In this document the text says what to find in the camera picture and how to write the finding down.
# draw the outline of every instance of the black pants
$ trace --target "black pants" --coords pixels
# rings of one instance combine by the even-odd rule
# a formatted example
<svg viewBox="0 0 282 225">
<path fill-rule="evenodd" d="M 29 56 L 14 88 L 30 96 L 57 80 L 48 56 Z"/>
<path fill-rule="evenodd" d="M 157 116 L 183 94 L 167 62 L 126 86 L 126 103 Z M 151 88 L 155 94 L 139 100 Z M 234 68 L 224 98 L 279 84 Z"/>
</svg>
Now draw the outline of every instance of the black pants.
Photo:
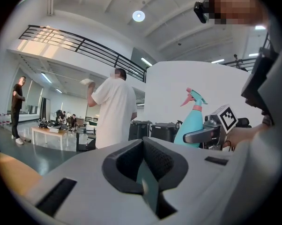
<svg viewBox="0 0 282 225">
<path fill-rule="evenodd" d="M 18 132 L 17 132 L 17 125 L 19 120 L 19 112 L 20 110 L 16 110 L 14 108 L 11 108 L 11 121 L 12 121 L 12 135 L 17 139 L 19 138 Z"/>
</svg>

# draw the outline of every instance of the trash can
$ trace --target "trash can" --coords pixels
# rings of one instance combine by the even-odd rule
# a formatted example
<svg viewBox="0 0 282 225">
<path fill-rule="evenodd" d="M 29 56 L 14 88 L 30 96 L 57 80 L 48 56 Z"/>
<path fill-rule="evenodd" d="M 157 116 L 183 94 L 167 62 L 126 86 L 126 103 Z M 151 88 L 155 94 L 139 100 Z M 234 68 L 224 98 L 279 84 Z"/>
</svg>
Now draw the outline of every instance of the trash can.
<svg viewBox="0 0 282 225">
<path fill-rule="evenodd" d="M 177 133 L 175 123 L 156 123 L 151 126 L 151 137 L 173 143 Z"/>
<path fill-rule="evenodd" d="M 141 139 L 149 136 L 151 121 L 132 121 L 128 140 Z"/>
</svg>

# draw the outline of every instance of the white t-shirt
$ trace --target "white t-shirt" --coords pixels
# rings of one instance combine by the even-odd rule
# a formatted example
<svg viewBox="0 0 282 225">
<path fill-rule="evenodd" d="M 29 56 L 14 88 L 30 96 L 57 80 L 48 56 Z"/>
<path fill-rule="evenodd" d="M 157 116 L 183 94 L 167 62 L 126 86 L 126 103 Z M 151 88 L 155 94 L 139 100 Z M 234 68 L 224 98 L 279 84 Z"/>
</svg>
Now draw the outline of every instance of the white t-shirt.
<svg viewBox="0 0 282 225">
<path fill-rule="evenodd" d="M 136 95 L 121 78 L 108 78 L 92 94 L 101 105 L 96 128 L 96 147 L 128 141 L 132 114 L 137 112 Z"/>
</svg>

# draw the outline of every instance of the teal bottle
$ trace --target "teal bottle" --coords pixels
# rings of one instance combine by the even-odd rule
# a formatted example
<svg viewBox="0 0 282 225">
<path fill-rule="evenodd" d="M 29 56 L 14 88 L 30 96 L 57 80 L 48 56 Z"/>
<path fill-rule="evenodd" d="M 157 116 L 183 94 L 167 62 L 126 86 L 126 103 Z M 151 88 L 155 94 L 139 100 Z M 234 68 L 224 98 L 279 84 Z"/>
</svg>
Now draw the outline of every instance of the teal bottle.
<svg viewBox="0 0 282 225">
<path fill-rule="evenodd" d="M 189 101 L 195 101 L 195 105 L 193 106 L 192 111 L 189 113 L 189 115 L 184 120 L 183 124 L 180 126 L 177 132 L 177 135 L 174 139 L 174 143 L 198 148 L 200 145 L 199 143 L 185 143 L 183 140 L 183 137 L 187 133 L 196 132 L 196 131 L 203 129 L 201 103 L 202 102 L 203 104 L 207 104 L 207 103 L 202 98 L 202 96 L 199 93 L 197 93 L 196 91 L 191 90 L 190 88 L 187 88 L 187 91 L 189 92 L 188 98 L 182 104 L 182 106 L 187 104 Z"/>
</svg>

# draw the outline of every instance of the black metal railing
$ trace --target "black metal railing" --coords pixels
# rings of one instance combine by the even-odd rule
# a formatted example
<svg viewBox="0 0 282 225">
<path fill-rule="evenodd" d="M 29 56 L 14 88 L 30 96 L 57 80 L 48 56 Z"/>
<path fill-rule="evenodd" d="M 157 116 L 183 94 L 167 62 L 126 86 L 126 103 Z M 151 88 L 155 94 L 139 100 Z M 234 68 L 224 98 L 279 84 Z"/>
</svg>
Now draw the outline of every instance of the black metal railing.
<svg viewBox="0 0 282 225">
<path fill-rule="evenodd" d="M 76 53 L 101 61 L 114 68 L 123 68 L 127 74 L 146 82 L 146 70 L 118 52 L 86 37 L 44 26 L 29 25 L 19 39 L 61 46 Z"/>
<path fill-rule="evenodd" d="M 269 34 L 267 33 L 262 48 L 270 49 L 270 46 L 271 46 L 271 42 L 270 42 Z M 234 64 L 234 65 L 231 65 L 230 67 L 235 67 L 235 68 L 247 71 L 247 72 L 251 72 L 256 59 L 257 58 L 238 59 L 232 62 L 226 62 L 222 64 L 226 66 L 227 65 L 229 66 L 230 64 Z"/>
<path fill-rule="evenodd" d="M 238 59 L 232 62 L 222 63 L 223 65 L 235 67 L 247 72 L 251 72 L 257 58 Z"/>
</svg>

